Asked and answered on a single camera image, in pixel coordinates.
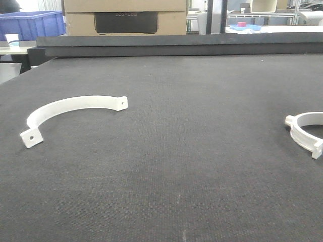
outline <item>gray felt surface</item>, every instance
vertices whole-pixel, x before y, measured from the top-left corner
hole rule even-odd
[[[323,158],[284,126],[323,110],[322,63],[54,59],[1,84],[0,241],[322,241]],[[82,95],[129,109],[59,115],[24,147],[32,111]]]

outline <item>white cup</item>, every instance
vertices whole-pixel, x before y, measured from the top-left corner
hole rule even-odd
[[[19,49],[19,37],[18,34],[6,34],[6,39],[10,49]]]

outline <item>red object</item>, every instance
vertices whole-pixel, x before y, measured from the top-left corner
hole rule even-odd
[[[247,22],[238,22],[238,27],[246,27]]]

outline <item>blue storage crate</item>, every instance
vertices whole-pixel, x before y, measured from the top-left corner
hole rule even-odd
[[[6,41],[5,34],[19,34],[19,40],[36,40],[38,36],[65,33],[62,11],[0,14],[0,41]]]

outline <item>white pipe clamp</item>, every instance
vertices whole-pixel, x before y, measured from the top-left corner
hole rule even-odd
[[[305,132],[301,127],[307,125],[323,125],[323,112],[306,112],[297,116],[287,116],[285,124],[291,127],[291,137],[301,147],[312,152],[312,158],[322,155],[323,139]]]
[[[44,140],[38,129],[38,127],[43,122],[64,112],[86,108],[106,108],[120,111],[128,108],[128,98],[109,96],[82,96],[52,102],[30,114],[30,116],[27,118],[27,125],[30,129],[22,132],[20,134],[20,137],[22,138],[25,146],[27,148],[31,148]]]

